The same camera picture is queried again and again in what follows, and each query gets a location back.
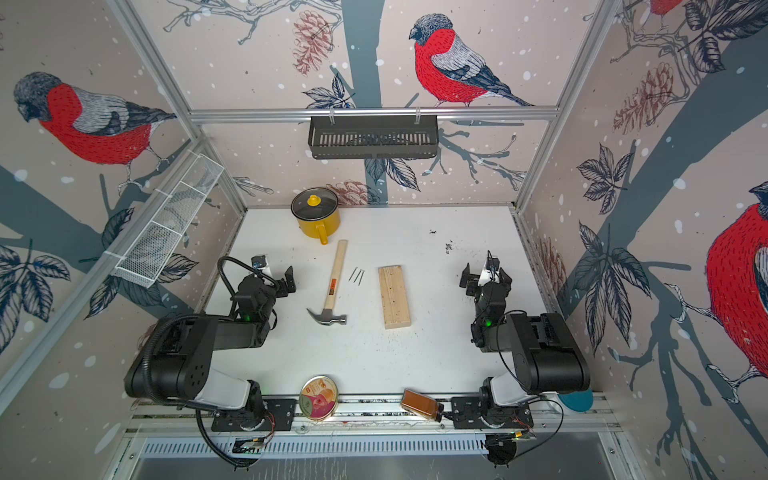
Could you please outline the pale wooden block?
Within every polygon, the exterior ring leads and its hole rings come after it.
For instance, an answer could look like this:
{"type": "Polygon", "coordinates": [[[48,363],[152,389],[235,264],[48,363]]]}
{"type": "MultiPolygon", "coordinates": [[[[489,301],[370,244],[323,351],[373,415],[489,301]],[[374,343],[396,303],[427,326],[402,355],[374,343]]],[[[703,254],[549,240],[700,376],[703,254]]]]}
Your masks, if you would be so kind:
{"type": "Polygon", "coordinates": [[[403,270],[400,265],[378,269],[384,326],[386,329],[412,325],[403,270]]]}

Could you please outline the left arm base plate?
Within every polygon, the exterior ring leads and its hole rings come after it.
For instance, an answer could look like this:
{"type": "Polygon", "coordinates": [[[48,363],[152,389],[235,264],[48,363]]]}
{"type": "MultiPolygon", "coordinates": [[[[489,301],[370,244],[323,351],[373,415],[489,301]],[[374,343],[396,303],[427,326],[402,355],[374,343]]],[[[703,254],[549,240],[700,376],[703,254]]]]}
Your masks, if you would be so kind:
{"type": "Polygon", "coordinates": [[[289,397],[267,397],[261,406],[247,405],[239,410],[223,410],[213,419],[213,432],[284,432],[289,431],[295,417],[298,400],[289,397]]]}

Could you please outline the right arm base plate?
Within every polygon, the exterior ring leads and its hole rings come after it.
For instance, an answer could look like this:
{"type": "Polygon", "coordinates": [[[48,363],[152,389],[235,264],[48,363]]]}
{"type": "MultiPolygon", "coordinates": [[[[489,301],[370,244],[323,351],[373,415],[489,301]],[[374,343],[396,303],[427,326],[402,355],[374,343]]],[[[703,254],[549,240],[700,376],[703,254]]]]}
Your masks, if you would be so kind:
{"type": "Polygon", "coordinates": [[[479,396],[453,397],[442,416],[455,429],[522,429],[530,430],[533,420],[525,406],[498,406],[479,396]]]}

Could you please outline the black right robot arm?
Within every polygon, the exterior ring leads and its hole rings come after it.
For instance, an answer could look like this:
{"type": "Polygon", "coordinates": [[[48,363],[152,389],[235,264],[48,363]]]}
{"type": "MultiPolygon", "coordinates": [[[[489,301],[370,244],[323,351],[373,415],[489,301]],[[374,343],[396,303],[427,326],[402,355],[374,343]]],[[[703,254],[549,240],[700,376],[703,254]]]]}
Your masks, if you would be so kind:
{"type": "Polygon", "coordinates": [[[466,266],[459,287],[474,302],[471,343],[483,353],[498,354],[505,368],[504,374],[487,378],[480,387],[479,409],[485,419],[547,392],[590,389],[587,362],[560,314],[530,315],[507,308],[512,278],[497,258],[488,259],[479,274],[466,266]]]}

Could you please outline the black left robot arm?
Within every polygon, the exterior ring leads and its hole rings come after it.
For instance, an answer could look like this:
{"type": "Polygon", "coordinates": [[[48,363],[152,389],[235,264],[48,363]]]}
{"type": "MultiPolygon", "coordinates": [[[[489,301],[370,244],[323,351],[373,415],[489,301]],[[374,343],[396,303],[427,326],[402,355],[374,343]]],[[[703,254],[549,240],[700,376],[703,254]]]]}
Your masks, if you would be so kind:
{"type": "Polygon", "coordinates": [[[243,415],[254,424],[267,417],[256,381],[213,367],[216,351],[263,346],[278,322],[277,300],[296,292],[292,267],[275,278],[266,272],[264,256],[255,259],[255,264],[231,256],[217,261],[230,295],[228,314],[179,314],[158,320],[124,377],[127,396],[219,417],[243,415]]]}

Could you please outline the wooden handle claw hammer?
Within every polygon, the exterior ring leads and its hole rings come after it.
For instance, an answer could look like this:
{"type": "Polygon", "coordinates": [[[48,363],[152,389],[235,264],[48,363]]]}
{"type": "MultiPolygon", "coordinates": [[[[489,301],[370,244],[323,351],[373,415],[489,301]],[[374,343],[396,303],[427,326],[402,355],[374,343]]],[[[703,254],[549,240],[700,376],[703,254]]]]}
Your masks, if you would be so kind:
{"type": "Polygon", "coordinates": [[[333,312],[347,248],[347,240],[342,239],[338,241],[322,311],[320,313],[315,313],[312,310],[307,309],[313,320],[322,326],[331,326],[334,324],[345,325],[347,323],[347,316],[345,314],[337,315],[333,312]]]}

